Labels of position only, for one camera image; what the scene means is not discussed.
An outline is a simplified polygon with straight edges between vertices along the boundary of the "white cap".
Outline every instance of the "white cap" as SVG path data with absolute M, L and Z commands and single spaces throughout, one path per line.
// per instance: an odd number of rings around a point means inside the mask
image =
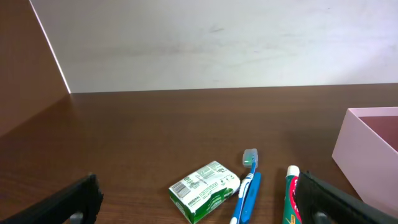
M 300 175 L 300 169 L 299 167 L 295 166 L 295 165 L 291 165 L 287 168 L 287 174 L 288 175 L 294 175 L 296 177 L 298 177 Z

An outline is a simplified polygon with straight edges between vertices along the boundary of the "white wall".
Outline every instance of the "white wall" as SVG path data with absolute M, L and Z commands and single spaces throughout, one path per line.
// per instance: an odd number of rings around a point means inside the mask
M 398 82 L 396 0 L 32 0 L 72 92 Z

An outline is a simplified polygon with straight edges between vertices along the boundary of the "pink box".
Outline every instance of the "pink box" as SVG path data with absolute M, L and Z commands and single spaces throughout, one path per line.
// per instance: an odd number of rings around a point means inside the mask
M 351 108 L 332 158 L 361 199 L 398 218 L 398 107 Z

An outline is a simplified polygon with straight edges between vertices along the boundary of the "barcode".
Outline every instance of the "barcode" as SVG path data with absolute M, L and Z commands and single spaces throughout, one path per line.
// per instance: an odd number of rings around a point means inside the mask
M 186 187 L 183 183 L 178 182 L 176 183 L 172 189 L 174 192 L 180 197 L 184 198 L 189 192 L 191 192 L 188 187 Z

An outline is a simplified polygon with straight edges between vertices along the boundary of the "red label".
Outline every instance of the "red label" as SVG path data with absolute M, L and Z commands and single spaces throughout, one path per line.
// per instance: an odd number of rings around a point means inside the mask
M 298 218 L 298 220 L 301 223 L 301 217 L 299 214 L 299 210 L 297 209 L 296 203 L 293 199 L 293 195 L 294 192 L 296 191 L 296 185 L 297 185 L 297 181 L 298 181 L 299 177 L 293 177 L 292 181 L 290 182 L 290 186 L 289 186 L 289 200 L 290 200 L 290 204 L 294 210 L 294 213 L 296 214 L 296 217 Z

